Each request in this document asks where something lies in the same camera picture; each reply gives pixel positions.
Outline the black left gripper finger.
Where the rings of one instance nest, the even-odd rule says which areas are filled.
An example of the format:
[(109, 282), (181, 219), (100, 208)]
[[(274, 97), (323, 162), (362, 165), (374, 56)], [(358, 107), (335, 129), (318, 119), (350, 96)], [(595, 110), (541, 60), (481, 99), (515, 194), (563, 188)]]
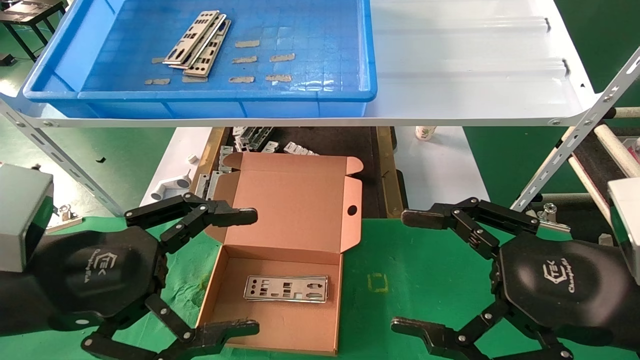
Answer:
[(259, 333), (259, 322), (253, 319), (212, 322), (190, 328), (158, 294), (148, 296), (144, 305), (174, 334), (175, 340), (166, 349), (155, 352), (115, 341), (116, 325), (103, 322), (98, 330), (83, 339), (82, 350), (101, 360), (192, 360), (221, 353), (231, 338)]

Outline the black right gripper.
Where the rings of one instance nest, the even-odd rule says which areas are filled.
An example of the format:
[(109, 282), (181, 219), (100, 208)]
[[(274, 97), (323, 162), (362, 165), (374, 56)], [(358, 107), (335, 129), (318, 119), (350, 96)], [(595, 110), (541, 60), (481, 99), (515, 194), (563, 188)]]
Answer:
[[(405, 209), (401, 221), (412, 228), (452, 230), (485, 260), (496, 259), (493, 273), (500, 276), (500, 300), (460, 330), (393, 317), (391, 330), (420, 338), (430, 355), (488, 360), (476, 342), (503, 318), (535, 338), (541, 349), (500, 356), (501, 360), (573, 359), (558, 338), (583, 346), (639, 349), (640, 289), (617, 248), (541, 239), (534, 235), (540, 225), (537, 218), (476, 197), (434, 203), (428, 210)], [(500, 247), (483, 224), (516, 237)]]

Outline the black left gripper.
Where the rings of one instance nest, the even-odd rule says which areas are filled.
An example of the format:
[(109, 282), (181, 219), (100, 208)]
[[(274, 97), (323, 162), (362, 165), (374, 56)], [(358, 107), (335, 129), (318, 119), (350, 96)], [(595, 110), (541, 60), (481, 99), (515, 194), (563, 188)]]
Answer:
[[(73, 332), (107, 322), (125, 330), (149, 312), (146, 299), (166, 285), (167, 254), (206, 228), (258, 221), (254, 208), (193, 193), (125, 212), (128, 228), (46, 235), (23, 272), (1, 272), (0, 334)], [(144, 229), (175, 223), (159, 242)]]

